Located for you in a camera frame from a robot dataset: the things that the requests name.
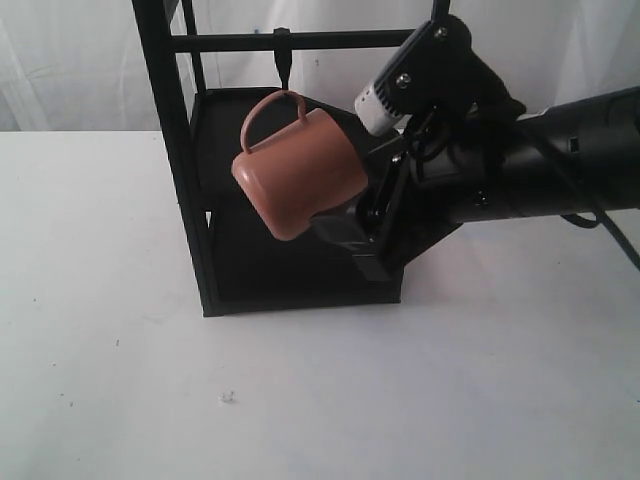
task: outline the white table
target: white table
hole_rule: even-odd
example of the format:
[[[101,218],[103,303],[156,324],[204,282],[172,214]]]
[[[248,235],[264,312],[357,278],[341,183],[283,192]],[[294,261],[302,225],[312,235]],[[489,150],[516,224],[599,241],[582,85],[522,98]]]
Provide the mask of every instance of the white table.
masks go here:
[[[639,478],[640,275],[601,229],[467,225],[402,305],[205,319],[159,133],[0,162],[2,479]]]

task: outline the mug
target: mug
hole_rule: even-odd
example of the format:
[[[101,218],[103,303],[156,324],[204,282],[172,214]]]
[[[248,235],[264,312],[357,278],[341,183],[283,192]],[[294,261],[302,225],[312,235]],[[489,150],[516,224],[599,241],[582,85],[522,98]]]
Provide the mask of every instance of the mug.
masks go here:
[[[285,95],[297,102],[298,119],[250,146],[253,120]],[[240,145],[231,172],[278,240],[293,240],[310,227],[313,215],[350,200],[368,184],[360,157],[340,126],[320,108],[307,113],[304,98],[291,90],[267,95],[253,107],[242,125]]]

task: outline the mug handle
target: mug handle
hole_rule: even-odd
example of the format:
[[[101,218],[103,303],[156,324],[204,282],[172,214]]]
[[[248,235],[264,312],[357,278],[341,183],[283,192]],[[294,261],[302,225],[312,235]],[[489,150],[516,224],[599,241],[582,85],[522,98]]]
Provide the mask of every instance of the mug handle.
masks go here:
[[[298,104],[298,119],[302,122],[307,120],[307,106],[304,103],[304,98],[302,98],[301,95],[291,90],[278,90],[277,92],[273,92],[267,95],[262,100],[260,100],[255,107],[251,109],[251,111],[247,115],[247,118],[244,119],[242,129],[240,129],[240,146],[242,146],[242,150],[244,151],[244,153],[252,153],[252,147],[249,146],[247,135],[249,133],[249,127],[253,123],[253,120],[267,105],[280,97],[284,97],[285,95],[291,95],[296,100],[296,103]]]

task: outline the white curtain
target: white curtain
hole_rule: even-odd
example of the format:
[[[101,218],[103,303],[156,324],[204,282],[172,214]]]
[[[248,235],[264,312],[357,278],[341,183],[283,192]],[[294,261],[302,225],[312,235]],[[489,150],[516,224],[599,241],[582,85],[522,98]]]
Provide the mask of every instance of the white curtain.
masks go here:
[[[429,0],[193,0],[201,33],[414,28]],[[530,111],[640,85],[639,0],[453,0]],[[181,12],[172,24],[184,32]],[[351,109],[390,49],[296,52],[291,88]],[[279,84],[270,53],[204,54],[207,84]],[[179,56],[187,102],[193,95]],[[157,129],[129,0],[0,0],[0,130]]]

